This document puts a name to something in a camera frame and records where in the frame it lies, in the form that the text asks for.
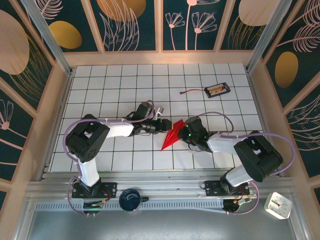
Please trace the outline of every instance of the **blue cup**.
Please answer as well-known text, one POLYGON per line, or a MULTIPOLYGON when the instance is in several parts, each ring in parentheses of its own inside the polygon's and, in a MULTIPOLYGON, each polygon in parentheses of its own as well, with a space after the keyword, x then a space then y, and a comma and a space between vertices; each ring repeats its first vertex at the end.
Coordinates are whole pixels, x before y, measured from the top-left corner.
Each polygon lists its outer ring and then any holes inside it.
POLYGON ((140 203, 147 202, 148 200, 148 197, 141 197, 137 190, 128 188, 120 194, 119 204, 123 210, 132 212, 139 207, 140 203))

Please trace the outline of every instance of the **white tile grid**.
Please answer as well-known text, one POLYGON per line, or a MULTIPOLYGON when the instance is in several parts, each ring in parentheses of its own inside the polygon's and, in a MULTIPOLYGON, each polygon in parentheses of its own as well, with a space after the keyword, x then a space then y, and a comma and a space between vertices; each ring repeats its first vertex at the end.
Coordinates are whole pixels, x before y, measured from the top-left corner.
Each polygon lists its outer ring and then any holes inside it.
MULTIPOLYGON (((163 118, 167 117, 173 123, 214 111, 224 113, 232 120, 234 135, 261 131, 242 69, 242 64, 78 66, 49 170, 76 171, 62 149, 62 134, 71 123, 88 113, 100 118, 123 117, 147 99, 164 107, 163 118), (224 82, 231 89, 225 95, 208 98, 199 91, 180 94, 224 82)), ((200 118, 209 131, 231 129, 222 116, 208 114, 200 118)), ((96 157, 98 171, 233 168, 240 164, 238 156, 228 153, 190 152, 182 141, 160 151, 165 137, 166 133, 160 133, 106 139, 96 157)))

